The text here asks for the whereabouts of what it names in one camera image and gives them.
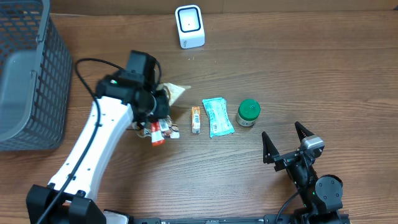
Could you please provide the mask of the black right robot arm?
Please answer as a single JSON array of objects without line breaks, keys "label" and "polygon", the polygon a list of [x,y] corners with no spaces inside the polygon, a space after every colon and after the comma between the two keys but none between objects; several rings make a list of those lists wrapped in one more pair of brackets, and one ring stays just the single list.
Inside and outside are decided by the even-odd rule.
[{"label": "black right robot arm", "polygon": [[341,216],[343,182],[335,175],[317,176],[313,164],[320,157],[325,143],[298,121],[295,128],[299,147],[279,154],[270,137],[262,132],[263,163],[274,164],[276,172],[285,170],[295,185],[294,193],[275,215],[265,215],[265,223],[349,223]]}]

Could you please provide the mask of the red snack stick packet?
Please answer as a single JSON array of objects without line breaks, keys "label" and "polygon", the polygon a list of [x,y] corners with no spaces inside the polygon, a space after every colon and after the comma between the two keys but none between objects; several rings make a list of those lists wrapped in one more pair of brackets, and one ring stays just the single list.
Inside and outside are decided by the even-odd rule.
[{"label": "red snack stick packet", "polygon": [[158,121],[151,123],[151,141],[153,146],[159,146],[165,142]]}]

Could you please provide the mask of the beige snack pouch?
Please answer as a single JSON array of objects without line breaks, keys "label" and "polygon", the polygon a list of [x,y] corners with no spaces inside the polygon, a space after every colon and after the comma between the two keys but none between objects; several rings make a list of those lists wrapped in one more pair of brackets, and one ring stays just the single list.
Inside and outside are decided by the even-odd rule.
[{"label": "beige snack pouch", "polygon": [[176,85],[173,83],[161,83],[156,90],[165,90],[169,101],[169,106],[172,106],[186,91],[191,89],[190,85]]}]

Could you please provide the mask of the teal plastic packet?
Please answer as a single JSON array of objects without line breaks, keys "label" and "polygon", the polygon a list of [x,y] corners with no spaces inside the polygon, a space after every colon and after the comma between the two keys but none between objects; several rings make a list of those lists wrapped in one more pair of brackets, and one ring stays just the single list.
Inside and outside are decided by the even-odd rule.
[{"label": "teal plastic packet", "polygon": [[210,122],[210,138],[234,133],[224,98],[203,99],[202,103]]}]

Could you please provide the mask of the grey plastic mesh basket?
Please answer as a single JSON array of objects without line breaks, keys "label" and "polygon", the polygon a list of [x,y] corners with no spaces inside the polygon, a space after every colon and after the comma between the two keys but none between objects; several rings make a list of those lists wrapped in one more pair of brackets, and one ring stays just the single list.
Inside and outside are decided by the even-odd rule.
[{"label": "grey plastic mesh basket", "polygon": [[1,1],[2,151],[61,145],[72,73],[50,1]]}]

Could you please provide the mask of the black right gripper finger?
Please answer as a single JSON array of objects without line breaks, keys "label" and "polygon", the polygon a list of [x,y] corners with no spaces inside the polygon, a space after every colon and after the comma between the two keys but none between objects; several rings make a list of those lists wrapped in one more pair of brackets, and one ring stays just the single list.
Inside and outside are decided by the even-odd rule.
[{"label": "black right gripper finger", "polygon": [[262,144],[263,144],[263,163],[265,164],[274,163],[275,159],[279,157],[279,152],[265,131],[262,132]]},{"label": "black right gripper finger", "polygon": [[314,136],[311,131],[309,131],[304,125],[302,125],[298,121],[295,122],[295,128],[300,142],[303,142],[303,140],[306,141],[308,139],[311,139]]}]

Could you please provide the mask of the white barcode scanner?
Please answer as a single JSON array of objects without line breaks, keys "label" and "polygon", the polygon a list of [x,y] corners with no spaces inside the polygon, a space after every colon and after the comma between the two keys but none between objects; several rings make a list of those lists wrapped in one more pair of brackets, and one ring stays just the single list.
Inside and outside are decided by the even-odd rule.
[{"label": "white barcode scanner", "polygon": [[201,9],[197,5],[178,7],[175,10],[175,20],[182,49],[192,49],[205,44]]}]

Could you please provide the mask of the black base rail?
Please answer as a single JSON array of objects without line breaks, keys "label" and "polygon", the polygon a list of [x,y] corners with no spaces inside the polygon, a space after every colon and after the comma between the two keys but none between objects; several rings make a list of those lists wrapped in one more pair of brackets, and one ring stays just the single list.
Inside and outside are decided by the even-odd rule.
[{"label": "black base rail", "polygon": [[[181,219],[161,219],[161,218],[134,218],[121,212],[105,210],[106,223],[133,223],[133,224],[271,224],[276,223],[276,215],[264,215],[263,217],[234,217],[234,218],[181,218]],[[294,223],[291,215],[281,215],[277,223]],[[328,217],[322,221],[309,221],[310,223],[351,223],[348,214],[340,215],[340,219]]]}]

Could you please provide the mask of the green lid jar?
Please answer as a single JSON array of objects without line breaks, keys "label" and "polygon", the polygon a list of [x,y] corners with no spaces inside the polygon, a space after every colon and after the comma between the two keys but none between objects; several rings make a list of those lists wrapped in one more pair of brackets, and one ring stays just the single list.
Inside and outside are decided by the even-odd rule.
[{"label": "green lid jar", "polygon": [[254,99],[245,99],[241,102],[238,112],[236,113],[236,121],[244,127],[252,126],[261,113],[260,104]]}]

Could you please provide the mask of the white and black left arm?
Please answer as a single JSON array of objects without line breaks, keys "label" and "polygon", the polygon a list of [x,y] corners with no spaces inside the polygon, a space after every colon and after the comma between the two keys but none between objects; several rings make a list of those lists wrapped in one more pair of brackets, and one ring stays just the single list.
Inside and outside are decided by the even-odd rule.
[{"label": "white and black left arm", "polygon": [[159,88],[159,61],[133,50],[126,68],[101,79],[90,116],[70,155],[47,186],[33,185],[26,197],[31,223],[132,223],[121,212],[95,204],[99,186],[117,143],[127,128],[144,129],[170,114],[169,99]]}]

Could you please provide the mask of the orange small snack box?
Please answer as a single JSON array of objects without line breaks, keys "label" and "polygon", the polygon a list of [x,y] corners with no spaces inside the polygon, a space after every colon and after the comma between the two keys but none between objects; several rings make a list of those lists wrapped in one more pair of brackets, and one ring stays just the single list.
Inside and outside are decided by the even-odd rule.
[{"label": "orange small snack box", "polygon": [[201,131],[201,112],[199,106],[192,107],[192,133],[200,134]]}]

